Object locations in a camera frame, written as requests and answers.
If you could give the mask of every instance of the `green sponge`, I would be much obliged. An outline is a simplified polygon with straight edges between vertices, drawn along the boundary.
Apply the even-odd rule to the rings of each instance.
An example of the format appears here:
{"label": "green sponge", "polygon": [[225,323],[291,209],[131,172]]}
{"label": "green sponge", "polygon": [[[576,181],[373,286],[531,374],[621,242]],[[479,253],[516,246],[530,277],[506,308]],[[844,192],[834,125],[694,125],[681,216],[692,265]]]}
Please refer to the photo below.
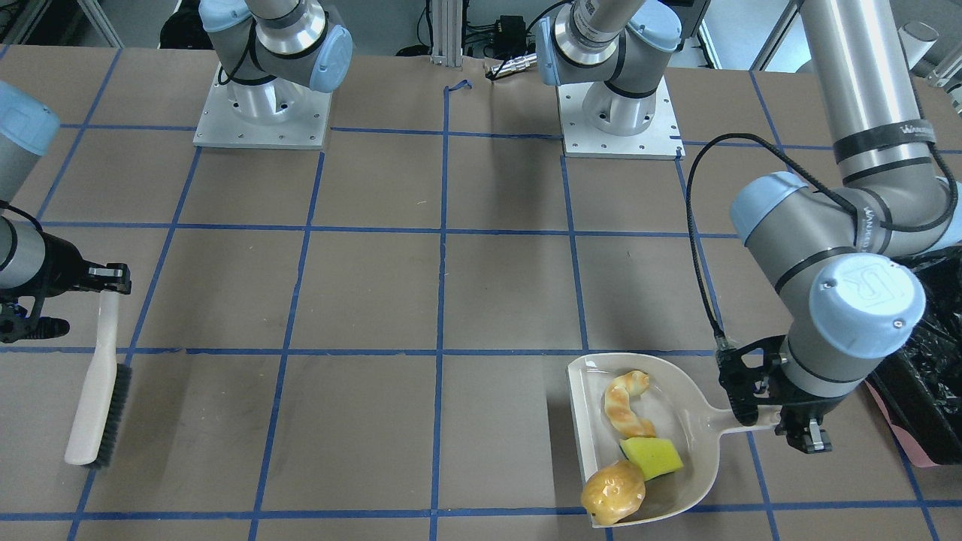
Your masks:
{"label": "green sponge", "polygon": [[629,438],[621,440],[625,458],[642,469],[645,481],[684,467],[671,440],[665,438]]}

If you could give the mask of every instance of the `brush bristles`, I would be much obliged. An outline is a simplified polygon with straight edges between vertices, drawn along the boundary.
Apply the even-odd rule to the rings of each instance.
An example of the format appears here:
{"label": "brush bristles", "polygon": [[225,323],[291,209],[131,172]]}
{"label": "brush bristles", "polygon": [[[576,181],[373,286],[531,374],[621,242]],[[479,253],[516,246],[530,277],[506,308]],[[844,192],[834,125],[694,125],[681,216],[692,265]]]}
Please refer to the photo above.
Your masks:
{"label": "brush bristles", "polygon": [[129,366],[117,365],[117,377],[114,380],[114,393],[111,395],[111,408],[107,413],[107,423],[104,425],[104,435],[100,438],[100,450],[97,458],[85,464],[85,468],[99,470],[111,464],[111,457],[114,455],[117,433],[120,430],[120,417],[123,415],[123,406],[127,402],[127,393],[130,391],[130,382],[133,371]]}

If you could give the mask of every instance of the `ur logo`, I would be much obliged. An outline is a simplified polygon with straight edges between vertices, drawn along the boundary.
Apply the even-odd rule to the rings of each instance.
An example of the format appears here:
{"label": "ur logo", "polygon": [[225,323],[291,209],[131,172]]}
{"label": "ur logo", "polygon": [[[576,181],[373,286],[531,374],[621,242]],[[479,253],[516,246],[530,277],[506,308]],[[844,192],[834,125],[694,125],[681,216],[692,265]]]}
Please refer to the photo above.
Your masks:
{"label": "ur logo", "polygon": [[843,279],[865,301],[866,306],[876,306],[903,295],[888,270],[886,266],[872,264],[846,273]]}

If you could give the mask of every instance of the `white brush handle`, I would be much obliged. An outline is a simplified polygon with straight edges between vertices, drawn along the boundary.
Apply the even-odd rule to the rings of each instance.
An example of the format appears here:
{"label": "white brush handle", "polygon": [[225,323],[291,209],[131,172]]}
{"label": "white brush handle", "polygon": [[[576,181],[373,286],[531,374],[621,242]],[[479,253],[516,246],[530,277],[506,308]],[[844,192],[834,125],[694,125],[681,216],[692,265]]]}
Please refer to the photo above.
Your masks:
{"label": "white brush handle", "polygon": [[83,466],[96,460],[100,440],[107,424],[117,375],[117,312],[120,294],[101,292],[100,315],[97,319],[97,347],[87,368],[84,388],[73,418],[70,439],[63,460],[67,464]]}

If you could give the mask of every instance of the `black cable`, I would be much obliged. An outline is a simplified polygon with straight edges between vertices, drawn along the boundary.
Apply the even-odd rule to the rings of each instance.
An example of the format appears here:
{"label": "black cable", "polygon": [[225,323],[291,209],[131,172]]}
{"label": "black cable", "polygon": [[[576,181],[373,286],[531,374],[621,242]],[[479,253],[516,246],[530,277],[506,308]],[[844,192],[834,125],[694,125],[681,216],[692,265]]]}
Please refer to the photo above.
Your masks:
{"label": "black cable", "polygon": [[18,209],[18,208],[16,208],[16,207],[14,207],[12,204],[10,204],[9,201],[4,201],[4,200],[0,199],[0,211],[8,210],[8,209],[9,209],[10,211],[16,213],[16,214],[19,214],[19,215],[22,216],[23,218],[27,219],[31,224],[33,224],[33,226],[37,229],[37,231],[39,231],[39,232],[41,232],[41,233],[43,232],[43,226],[41,226],[41,225],[40,225],[40,222],[37,221],[36,218],[34,218],[33,216],[31,216],[30,213],[28,213],[28,212],[26,212],[26,211],[22,211],[22,210],[20,210],[20,209]]}
{"label": "black cable", "polygon": [[418,26],[415,27],[415,34],[418,35],[418,43],[420,43],[421,45],[424,45],[425,47],[427,47],[428,45],[427,43],[424,42],[423,39],[420,38],[420,22],[424,20],[424,16],[426,14],[427,14],[427,6],[424,6],[424,9],[421,10],[420,17],[418,17]]}
{"label": "black cable", "polygon": [[254,46],[254,37],[256,36],[256,29],[257,29],[257,21],[256,19],[251,19],[250,32],[247,34],[247,44],[243,48],[243,54],[240,55],[240,60],[238,61],[238,64],[234,66],[234,69],[232,69],[229,74],[227,74],[227,81],[223,81],[220,78],[220,76],[225,73],[224,66],[222,64],[220,66],[220,70],[217,71],[218,84],[226,85],[227,83],[234,81],[234,76],[238,74],[238,71],[241,70],[241,66],[243,65],[244,61],[247,60],[247,57],[250,56],[251,54],[251,49]]}
{"label": "black cable", "polygon": [[424,12],[427,14],[428,47],[434,47],[434,24],[431,22],[431,0],[424,0]]}
{"label": "black cable", "polygon": [[[919,98],[919,91],[915,88],[915,85],[909,83],[909,86],[912,87],[912,95],[915,96],[915,104],[919,108],[919,118],[925,120],[925,112],[922,109],[922,99]],[[946,180],[949,181],[949,204],[946,206],[946,210],[939,218],[922,225],[895,225],[890,221],[883,220],[878,223],[879,227],[899,233],[923,233],[924,231],[929,231],[942,225],[955,214],[955,207],[958,205],[959,200],[958,185],[955,183],[955,177],[952,175],[952,171],[949,170],[949,165],[943,160],[942,153],[939,152],[939,148],[934,142],[928,143],[928,149],[932,153],[932,159],[939,166],[939,169],[942,170],[942,174],[946,175]]]}
{"label": "black cable", "polygon": [[704,157],[705,153],[716,144],[729,139],[747,139],[749,141],[754,141],[761,144],[766,150],[774,154],[779,160],[794,169],[799,176],[814,186],[817,192],[824,193],[835,204],[842,207],[848,214],[852,216],[853,219],[855,219],[858,215],[858,211],[855,209],[854,205],[831,191],[826,185],[822,184],[817,178],[815,178],[815,176],[805,170],[795,160],[792,160],[786,156],[784,152],[776,148],[775,145],[754,134],[724,134],[705,144],[705,146],[695,156],[695,160],[692,162],[692,169],[688,172],[688,182],[686,183],[685,189],[685,216],[688,219],[688,241],[692,249],[692,263],[695,266],[695,278],[698,282],[698,292],[701,294],[701,304],[705,308],[705,316],[708,318],[708,322],[712,326],[712,332],[715,334],[715,338],[724,338],[725,335],[724,331],[722,330],[722,325],[719,323],[718,319],[715,318],[715,313],[712,310],[711,299],[708,297],[708,291],[705,287],[704,277],[701,274],[701,258],[698,257],[698,246],[695,235],[695,212],[692,209],[692,186],[695,183],[695,172],[698,169],[698,164],[701,162],[701,159]]}
{"label": "black cable", "polygon": [[[551,4],[551,6],[549,6],[547,9],[545,9],[543,12],[541,12],[541,14],[539,14],[537,17],[535,17],[534,20],[531,21],[531,24],[528,25],[527,30],[524,31],[524,36],[521,38],[521,39],[524,40],[524,43],[521,44],[521,48],[522,48],[523,50],[525,50],[525,51],[527,50],[527,48],[528,48],[528,34],[531,33],[531,29],[534,28],[536,24],[538,24],[538,21],[540,21],[540,20],[542,19],[542,17],[544,17],[545,15],[551,13],[552,10],[558,9],[558,8],[564,6],[565,4],[569,4],[570,2],[571,2],[571,0],[562,0],[561,2],[555,2],[554,4]],[[509,62],[511,62],[511,61],[514,60],[515,58],[517,58],[517,57],[509,57],[508,60],[502,62],[501,65],[499,65],[499,66],[497,67],[497,70],[492,74],[491,80],[494,81],[495,79],[497,79],[497,76],[501,73],[501,70],[504,69],[504,65],[507,64],[507,63],[509,63]]]}

